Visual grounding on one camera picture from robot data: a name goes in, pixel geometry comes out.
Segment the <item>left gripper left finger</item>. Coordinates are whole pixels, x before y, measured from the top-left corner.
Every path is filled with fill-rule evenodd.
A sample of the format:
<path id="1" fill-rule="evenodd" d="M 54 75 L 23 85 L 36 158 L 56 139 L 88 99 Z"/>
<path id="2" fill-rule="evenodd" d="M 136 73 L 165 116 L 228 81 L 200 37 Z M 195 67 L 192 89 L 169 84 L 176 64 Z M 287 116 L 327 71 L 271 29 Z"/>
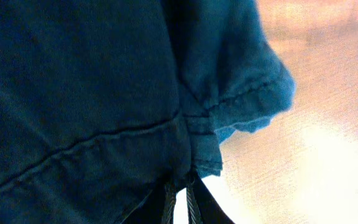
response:
<path id="1" fill-rule="evenodd" d="M 172 181 L 159 184 L 123 224 L 173 224 L 176 196 L 177 191 Z"/>

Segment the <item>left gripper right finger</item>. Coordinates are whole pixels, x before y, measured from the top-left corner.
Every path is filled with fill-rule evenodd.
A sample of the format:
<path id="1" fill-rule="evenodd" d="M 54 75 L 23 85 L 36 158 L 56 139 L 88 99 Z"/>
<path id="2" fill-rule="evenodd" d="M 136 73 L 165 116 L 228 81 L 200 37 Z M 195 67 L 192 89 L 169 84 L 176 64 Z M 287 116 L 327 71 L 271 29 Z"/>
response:
<path id="1" fill-rule="evenodd" d="M 186 186 L 189 224 L 234 224 L 198 175 L 189 175 Z"/>

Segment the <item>dark blue shorts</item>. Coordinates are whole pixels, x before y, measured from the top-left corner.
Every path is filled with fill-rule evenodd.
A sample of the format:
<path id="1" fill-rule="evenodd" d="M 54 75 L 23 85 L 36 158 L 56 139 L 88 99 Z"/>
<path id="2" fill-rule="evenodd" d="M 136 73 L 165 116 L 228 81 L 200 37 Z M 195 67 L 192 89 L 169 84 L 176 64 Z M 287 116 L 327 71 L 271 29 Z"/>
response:
<path id="1" fill-rule="evenodd" d="M 254 1 L 0 0 L 0 223 L 123 223 L 294 93 Z"/>

